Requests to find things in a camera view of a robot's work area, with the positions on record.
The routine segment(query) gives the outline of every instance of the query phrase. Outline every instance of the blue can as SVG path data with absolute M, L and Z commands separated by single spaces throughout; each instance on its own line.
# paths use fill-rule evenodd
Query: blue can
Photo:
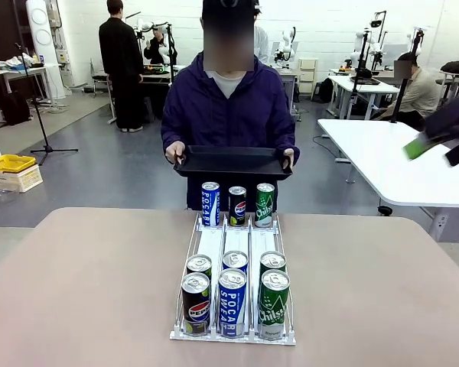
M 220 185 L 206 182 L 202 185 L 202 223 L 205 226 L 220 224 Z
M 248 257 L 245 252 L 228 251 L 223 255 L 223 269 L 239 269 L 246 274 L 248 268 Z
M 238 338 L 245 330 L 246 275 L 239 269 L 221 271 L 219 325 L 221 336 Z

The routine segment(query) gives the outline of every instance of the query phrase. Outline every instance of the black coat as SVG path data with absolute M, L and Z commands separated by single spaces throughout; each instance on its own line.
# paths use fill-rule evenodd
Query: black coat
M 151 40 L 150 40 L 150 48 L 145 48 L 145 57 L 148 59 L 148 60 L 151 60 L 150 63 L 151 64 L 156 64 L 156 63 L 164 63 L 163 62 L 163 57 L 160 55 L 160 51 L 159 51 L 159 48 L 160 48 L 160 45 L 163 44 L 163 38 L 161 39 L 161 41 L 157 40 L 156 37 L 153 37 Z M 172 58 L 173 58 L 173 61 L 174 61 L 174 65 L 177 64 L 177 50 L 175 50 L 175 45 L 172 43 Z
M 99 29 L 104 71 L 115 79 L 143 74 L 143 57 L 134 30 L 118 18 Z

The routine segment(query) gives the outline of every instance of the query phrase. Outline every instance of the person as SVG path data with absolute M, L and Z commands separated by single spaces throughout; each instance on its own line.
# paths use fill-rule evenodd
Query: person
M 100 51 L 104 71 L 112 82 L 116 99 L 117 127 L 122 132 L 143 129 L 142 81 L 143 58 L 134 30 L 122 21 L 122 0 L 107 0 L 110 18 L 99 29 Z
M 259 0 L 255 1 L 256 8 L 253 15 L 255 21 L 257 17 L 262 13 L 260 10 Z M 259 58 L 262 63 L 268 63 L 269 61 L 269 35 L 267 31 L 258 25 L 255 25 L 253 30 L 253 42 L 254 42 L 254 52 L 255 56 Z
M 255 0 L 226 6 L 231 1 L 203 0 L 204 50 L 179 72 L 168 92 L 161 124 L 165 157 L 181 163 L 188 145 L 275 148 L 283 167 L 292 169 L 300 151 L 281 77 L 253 55 Z M 248 176 L 189 177 L 188 208 L 201 210 L 205 181 L 220 184 L 221 210 L 228 208 L 228 189 L 243 186 L 247 211 L 255 211 L 261 182 Z M 269 183 L 277 194 L 276 182 Z
M 418 66 L 416 56 L 413 57 L 408 52 L 401 55 L 398 60 L 412 62 L 412 78 L 406 87 L 396 120 L 422 131 L 425 127 L 425 117 L 437 109 L 440 89 L 435 82 L 435 78 Z M 396 102 L 387 109 L 382 109 L 380 111 L 381 114 L 375 120 L 390 120 L 395 106 Z
M 169 47 L 168 43 L 165 42 L 164 35 L 161 31 L 161 27 L 153 28 L 153 38 L 146 42 L 146 48 L 144 51 L 145 58 L 150 60 L 151 64 L 157 63 L 170 63 L 170 57 L 168 56 Z M 175 44 L 172 42 L 172 59 L 174 65 L 177 64 L 177 50 L 175 50 Z

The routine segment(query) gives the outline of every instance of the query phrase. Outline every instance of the can lid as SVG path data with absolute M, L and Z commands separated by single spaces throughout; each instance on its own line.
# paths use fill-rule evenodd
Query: can lid
M 223 256 L 223 264 L 230 268 L 241 268 L 248 264 L 248 258 L 244 252 L 228 251 Z
M 182 281 L 182 289 L 187 293 L 200 293 L 209 287 L 209 278 L 203 273 L 187 274 Z
M 285 256 L 276 251 L 264 252 L 260 262 L 267 268 L 279 269 L 285 265 Z
M 205 190 L 217 190 L 220 188 L 220 185 L 217 182 L 204 182 L 202 188 Z
M 228 289 L 239 289 L 246 284 L 246 275 L 239 269 L 226 269 L 220 273 L 220 284 Z
M 192 271 L 206 271 L 211 269 L 211 259 L 206 255 L 194 255 L 187 260 L 187 268 Z
M 229 189 L 229 193 L 233 195 L 243 195 L 246 193 L 246 188 L 241 186 L 233 186 Z
M 272 291 L 283 291 L 289 288 L 289 276 L 280 270 L 267 270 L 262 275 L 262 283 Z
M 262 191 L 264 193 L 271 193 L 275 191 L 275 187 L 270 183 L 260 183 L 259 185 L 257 185 L 257 190 Z

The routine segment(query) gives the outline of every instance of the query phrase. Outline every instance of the white dispenser track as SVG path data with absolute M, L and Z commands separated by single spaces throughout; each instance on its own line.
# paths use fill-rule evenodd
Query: white dispenser track
M 239 338 L 228 339 L 220 335 L 217 322 L 217 305 L 220 302 L 218 279 L 220 272 L 223 270 L 223 254 L 232 250 L 244 252 L 248 256 L 249 265 L 246 284 L 245 331 L 243 336 Z M 223 218 L 222 226 L 208 227 L 202 224 L 200 214 L 197 214 L 194 230 L 190 237 L 186 261 L 192 255 L 200 254 L 209 256 L 213 263 L 210 325 L 207 334 L 203 336 L 192 336 L 184 332 L 184 308 L 181 289 L 179 289 L 175 325 L 173 331 L 170 333 L 170 339 L 295 346 L 294 304 L 292 301 L 291 289 L 289 289 L 285 327 L 282 338 L 272 341 L 259 338 L 257 325 L 259 318 L 260 258 L 262 254 L 267 251 L 277 251 L 285 255 L 281 225 L 278 216 L 275 216 L 270 228 L 261 229 L 253 226 L 252 217 L 249 217 L 247 226 L 240 228 L 228 226 L 226 216 Z

